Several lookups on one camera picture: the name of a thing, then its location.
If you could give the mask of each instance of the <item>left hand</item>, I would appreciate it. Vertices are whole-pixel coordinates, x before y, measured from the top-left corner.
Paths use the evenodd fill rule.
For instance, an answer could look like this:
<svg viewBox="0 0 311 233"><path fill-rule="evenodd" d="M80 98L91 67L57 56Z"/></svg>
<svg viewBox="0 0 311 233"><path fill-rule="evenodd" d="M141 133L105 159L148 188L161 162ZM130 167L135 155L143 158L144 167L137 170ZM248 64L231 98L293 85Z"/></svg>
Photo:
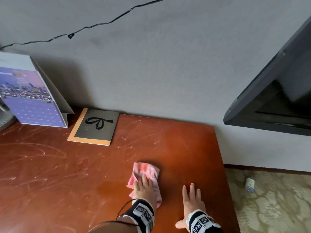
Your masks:
<svg viewBox="0 0 311 233"><path fill-rule="evenodd" d="M134 199L144 199L147 200L152 208L154 213L156 212L156 193L152 187L152 181L147 180L147 176L145 174L142 175L142 180L134 182Z"/></svg>

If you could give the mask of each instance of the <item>television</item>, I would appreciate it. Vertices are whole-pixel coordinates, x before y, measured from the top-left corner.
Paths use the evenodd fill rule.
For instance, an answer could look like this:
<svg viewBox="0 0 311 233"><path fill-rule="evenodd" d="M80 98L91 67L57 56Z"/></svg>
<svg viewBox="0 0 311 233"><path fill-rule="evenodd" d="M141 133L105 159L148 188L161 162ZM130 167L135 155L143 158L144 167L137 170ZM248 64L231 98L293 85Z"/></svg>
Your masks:
<svg viewBox="0 0 311 233"><path fill-rule="evenodd" d="M233 101L223 121L311 136L311 17Z"/></svg>

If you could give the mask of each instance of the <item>cable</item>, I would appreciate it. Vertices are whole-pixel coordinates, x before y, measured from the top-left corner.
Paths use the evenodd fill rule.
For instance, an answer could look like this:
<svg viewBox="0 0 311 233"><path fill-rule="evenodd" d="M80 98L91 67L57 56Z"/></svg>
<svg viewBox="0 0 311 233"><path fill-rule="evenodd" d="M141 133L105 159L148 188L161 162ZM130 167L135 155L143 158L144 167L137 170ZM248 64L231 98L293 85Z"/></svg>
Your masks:
<svg viewBox="0 0 311 233"><path fill-rule="evenodd" d="M92 229L90 229L87 233L90 233L92 230L94 230L95 228L103 225L103 224L106 224L106 223L110 223L110 222L118 222L118 223L122 223L122 224L125 224L125 225L130 225L130 226L136 226L136 227L139 227L139 225L137 224L134 224L134 223L129 223L129 222L122 222L122 221L118 221L118 218L119 218L119 215L120 215L120 212L122 211L122 209L130 202L132 202L133 200L140 200L140 199L132 199L130 201L127 201L125 205L123 205L123 207L121 208L121 210L119 211L118 215L117 215L117 218L115 221L105 221L105 222L101 222L99 224L97 224L95 227L93 227Z"/></svg>
<svg viewBox="0 0 311 233"><path fill-rule="evenodd" d="M41 41L31 41L31 42L27 42L27 43L11 43L9 45L6 45L6 46L2 46L0 47L0 50L3 50L4 48L6 47L9 47L9 46L13 46L13 45L27 45L27 44L31 44L31 43L43 43L43 42L51 42L55 39L58 39L60 37L63 37L63 36L67 36L69 39L72 39L76 33L86 29L86 28L93 28L93 27L96 27L96 26L99 26L99 25L105 25L105 24L110 24L110 23L113 23L114 21L116 21L117 19L120 19L121 17L123 17L124 15L130 13L132 10L134 10L135 8L137 7L142 7L142 6L147 6L147 5L151 5L151 4L154 4L154 3L157 3L157 2L161 2L161 1L164 1L164 0L154 0L154 1L151 1L151 2L148 2L148 3L145 3L145 4L140 4L140 5L137 5L137 6L134 6L132 8L130 8L128 11L124 12L123 14L119 15L117 18L111 20L110 22L107 22L107 23L98 23L98 24L95 24L95 25L92 25L92 26L87 26L87 27L83 27L81 28L80 30L78 31L75 31L73 33L70 33L70 34L62 34L62 35L59 35L57 37L54 37L54 38L51 38L50 40L41 40Z"/></svg>

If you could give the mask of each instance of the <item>pink cloth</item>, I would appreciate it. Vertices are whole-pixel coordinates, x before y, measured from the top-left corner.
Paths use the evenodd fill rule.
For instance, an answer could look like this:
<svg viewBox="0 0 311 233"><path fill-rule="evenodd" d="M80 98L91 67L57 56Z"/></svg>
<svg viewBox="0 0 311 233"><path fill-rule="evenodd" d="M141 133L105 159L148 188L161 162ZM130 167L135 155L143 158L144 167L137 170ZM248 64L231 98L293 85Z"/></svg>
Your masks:
<svg viewBox="0 0 311 233"><path fill-rule="evenodd" d="M162 203L162 197L161 197L160 189L158 185L159 172L160 172L160 169L158 169L157 167L151 164L134 163L132 176L127 184L127 187L134 189L134 182L137 181L139 177L142 178L143 174L146 174L147 179L152 180L153 189L156 194L156 203L157 203L156 208L158 208ZM133 195L134 195L134 191L132 191L132 193L130 193L129 196L133 198Z"/></svg>

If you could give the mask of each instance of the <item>finger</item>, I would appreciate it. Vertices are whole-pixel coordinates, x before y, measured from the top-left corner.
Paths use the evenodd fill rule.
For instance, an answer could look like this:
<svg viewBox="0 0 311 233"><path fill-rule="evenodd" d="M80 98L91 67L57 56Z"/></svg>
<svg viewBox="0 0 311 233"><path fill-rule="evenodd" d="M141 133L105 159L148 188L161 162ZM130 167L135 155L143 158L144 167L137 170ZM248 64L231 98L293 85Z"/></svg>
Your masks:
<svg viewBox="0 0 311 233"><path fill-rule="evenodd" d="M175 224L175 227L176 227L177 229L185 228L184 220L178 221L178 222Z"/></svg>
<svg viewBox="0 0 311 233"><path fill-rule="evenodd" d="M196 190L196 200L201 201L201 190L200 189Z"/></svg>
<svg viewBox="0 0 311 233"><path fill-rule="evenodd" d="M134 182L134 191L138 191L139 190L139 186L137 181Z"/></svg>
<svg viewBox="0 0 311 233"><path fill-rule="evenodd" d="M187 187L183 186L183 202L189 201L188 193L187 193Z"/></svg>
<svg viewBox="0 0 311 233"><path fill-rule="evenodd" d="M142 190L142 188L143 188L141 178L138 179L138 187L139 187L140 190Z"/></svg>
<svg viewBox="0 0 311 233"><path fill-rule="evenodd" d="M146 174L142 175L142 185L147 188L148 187L148 181L147 181L147 176Z"/></svg>
<svg viewBox="0 0 311 233"><path fill-rule="evenodd" d="M195 200L194 183L191 183L190 185L189 198L190 200Z"/></svg>
<svg viewBox="0 0 311 233"><path fill-rule="evenodd" d="M149 187L153 187L153 183L151 179L149 179Z"/></svg>

